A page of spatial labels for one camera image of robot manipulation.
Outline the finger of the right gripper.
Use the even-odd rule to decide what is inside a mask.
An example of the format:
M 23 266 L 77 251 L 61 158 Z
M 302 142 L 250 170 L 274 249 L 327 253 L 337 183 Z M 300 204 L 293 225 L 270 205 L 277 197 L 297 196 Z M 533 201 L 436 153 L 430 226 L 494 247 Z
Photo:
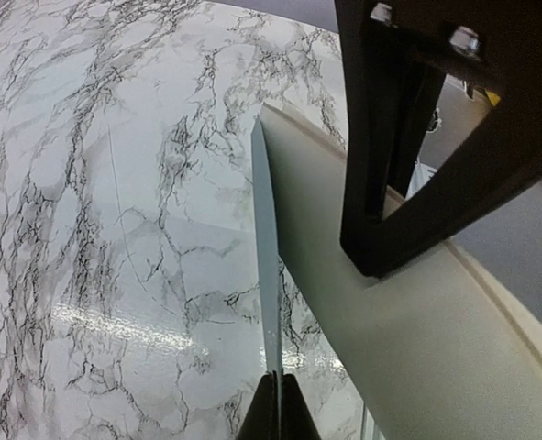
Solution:
M 339 1 L 340 244 L 383 277 L 542 180 L 542 1 Z

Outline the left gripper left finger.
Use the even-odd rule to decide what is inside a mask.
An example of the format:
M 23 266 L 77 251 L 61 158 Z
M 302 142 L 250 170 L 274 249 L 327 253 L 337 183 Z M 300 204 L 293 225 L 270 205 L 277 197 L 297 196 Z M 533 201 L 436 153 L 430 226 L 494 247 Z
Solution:
M 278 378 L 275 372 L 260 379 L 237 440 L 279 440 L 280 400 Z

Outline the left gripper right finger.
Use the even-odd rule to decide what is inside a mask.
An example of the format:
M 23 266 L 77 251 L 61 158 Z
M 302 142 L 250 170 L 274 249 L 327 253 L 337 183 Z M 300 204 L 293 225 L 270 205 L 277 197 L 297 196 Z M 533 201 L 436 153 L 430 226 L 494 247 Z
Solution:
M 293 374 L 282 376 L 281 439 L 320 439 L 304 395 Z

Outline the beige letter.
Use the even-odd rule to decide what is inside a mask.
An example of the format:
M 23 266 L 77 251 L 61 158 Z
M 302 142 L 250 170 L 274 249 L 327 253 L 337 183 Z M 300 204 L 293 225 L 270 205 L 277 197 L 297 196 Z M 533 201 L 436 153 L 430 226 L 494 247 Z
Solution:
M 542 439 L 542 324 L 446 241 L 381 280 L 339 244 L 344 151 L 265 104 L 278 252 L 388 439 Z

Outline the blue-grey envelope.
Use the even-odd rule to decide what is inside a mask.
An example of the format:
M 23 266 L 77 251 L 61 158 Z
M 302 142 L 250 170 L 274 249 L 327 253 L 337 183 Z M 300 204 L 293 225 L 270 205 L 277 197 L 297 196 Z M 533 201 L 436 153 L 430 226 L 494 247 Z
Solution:
M 262 123 L 251 133 L 253 208 L 267 370 L 282 375 L 280 270 L 270 166 Z

